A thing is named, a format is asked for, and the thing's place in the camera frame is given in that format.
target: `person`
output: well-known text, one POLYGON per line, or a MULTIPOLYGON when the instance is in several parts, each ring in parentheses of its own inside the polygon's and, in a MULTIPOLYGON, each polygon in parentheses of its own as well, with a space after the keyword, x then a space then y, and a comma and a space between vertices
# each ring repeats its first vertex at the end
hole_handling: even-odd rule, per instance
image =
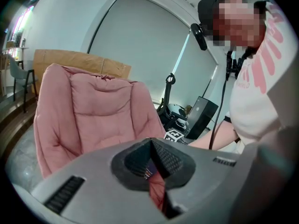
MULTIPOLYGON (((199 21, 214 43, 230 41, 249 53, 235 81, 229 112, 216 127, 213 149, 236 141, 235 153, 282 125, 267 92, 286 72, 298 51, 298 38, 273 0, 201 0, 199 21)), ((212 131, 190 146, 208 149, 212 131)))

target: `pink chair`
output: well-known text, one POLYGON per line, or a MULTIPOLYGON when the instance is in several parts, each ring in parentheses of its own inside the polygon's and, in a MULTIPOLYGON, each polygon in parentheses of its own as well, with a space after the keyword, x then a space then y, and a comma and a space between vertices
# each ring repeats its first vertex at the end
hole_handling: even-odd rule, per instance
POLYGON ((76 157, 165 130, 144 83, 52 64, 34 118, 43 177, 76 157))

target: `person's arm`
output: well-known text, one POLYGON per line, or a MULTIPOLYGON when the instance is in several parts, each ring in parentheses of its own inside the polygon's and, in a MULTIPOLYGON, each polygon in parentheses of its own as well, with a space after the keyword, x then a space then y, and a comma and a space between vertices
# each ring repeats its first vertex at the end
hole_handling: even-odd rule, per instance
MULTIPOLYGON (((189 144, 189 146, 209 149, 211 136, 212 130, 209 131, 205 136, 189 144)), ((213 150, 221 149, 234 142, 238 138, 239 137, 234 131, 233 125, 229 122, 222 121, 219 125, 216 126, 215 129, 213 150)))

